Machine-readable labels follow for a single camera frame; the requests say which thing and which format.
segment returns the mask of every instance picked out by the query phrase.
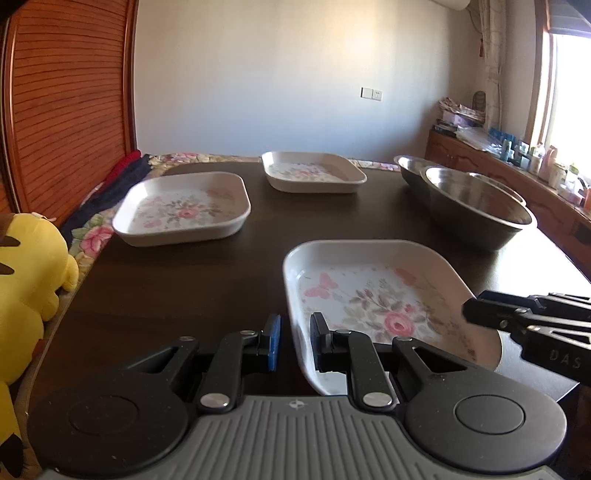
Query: red cloth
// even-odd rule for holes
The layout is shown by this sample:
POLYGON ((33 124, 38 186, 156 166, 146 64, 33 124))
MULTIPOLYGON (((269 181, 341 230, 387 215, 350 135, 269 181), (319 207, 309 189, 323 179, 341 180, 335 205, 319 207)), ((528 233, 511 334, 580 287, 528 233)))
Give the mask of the red cloth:
POLYGON ((142 157, 142 152, 139 150, 134 150, 129 155, 126 155, 121 160, 117 162, 117 165, 113 167, 113 170, 106 176, 101 185, 99 192, 102 192, 105 188, 107 188, 111 183, 115 181, 115 179, 121 175, 121 172, 125 170, 125 168, 132 164, 134 161, 138 161, 142 157))

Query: window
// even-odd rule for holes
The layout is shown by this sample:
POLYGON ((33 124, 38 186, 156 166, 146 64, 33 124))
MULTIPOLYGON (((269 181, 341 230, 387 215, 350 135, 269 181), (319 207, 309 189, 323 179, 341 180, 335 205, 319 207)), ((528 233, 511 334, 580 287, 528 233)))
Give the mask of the window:
POLYGON ((547 145, 591 179, 591 38, 554 35, 556 77, 547 145))

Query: stainless steel bowl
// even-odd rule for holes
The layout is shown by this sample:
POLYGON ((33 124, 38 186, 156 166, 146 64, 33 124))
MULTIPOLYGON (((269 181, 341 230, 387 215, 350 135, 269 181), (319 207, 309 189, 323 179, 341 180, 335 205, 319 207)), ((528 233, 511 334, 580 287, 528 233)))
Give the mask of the stainless steel bowl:
POLYGON ((394 157, 394 161, 400 167, 402 177, 408 183, 411 192, 419 202, 428 207, 430 199, 429 187, 421 177, 421 170, 428 167, 438 167, 439 165, 424 158, 410 157, 408 155, 394 157))
POLYGON ((493 185, 493 187, 497 187, 498 189, 501 189, 503 192, 505 192, 507 195, 511 195, 515 200, 517 200, 520 204, 525 206, 525 199, 519 195, 519 193, 517 193, 515 190, 510 189, 507 185, 505 185, 504 183, 501 183, 500 181, 496 181, 494 179, 491 179, 485 175, 483 175, 482 173, 476 173, 476 172, 470 172, 468 175, 471 175, 472 177, 478 179, 478 180, 482 180, 485 181, 487 183, 490 183, 491 185, 493 185))
POLYGON ((496 251, 515 234, 538 226, 527 207, 468 173, 431 167, 421 176, 431 191, 433 219, 470 244, 496 251))

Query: window frame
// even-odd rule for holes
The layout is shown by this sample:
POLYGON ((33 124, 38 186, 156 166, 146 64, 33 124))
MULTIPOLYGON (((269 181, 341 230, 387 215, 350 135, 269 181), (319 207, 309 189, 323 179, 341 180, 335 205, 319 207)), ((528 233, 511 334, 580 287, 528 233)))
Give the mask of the window frame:
POLYGON ((546 144, 556 80, 556 42, 548 31, 549 7, 547 0, 534 0, 535 6, 535 64, 530 113, 525 129, 525 140, 530 145, 546 144))

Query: light switch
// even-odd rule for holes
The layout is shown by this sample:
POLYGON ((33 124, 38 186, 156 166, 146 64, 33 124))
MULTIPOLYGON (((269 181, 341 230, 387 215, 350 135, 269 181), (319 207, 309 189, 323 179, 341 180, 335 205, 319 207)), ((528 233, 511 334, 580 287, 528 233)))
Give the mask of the light switch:
POLYGON ((368 98, 368 99, 372 99, 374 96, 374 90, 371 88, 367 88, 367 87, 363 87, 361 89, 361 98, 368 98))

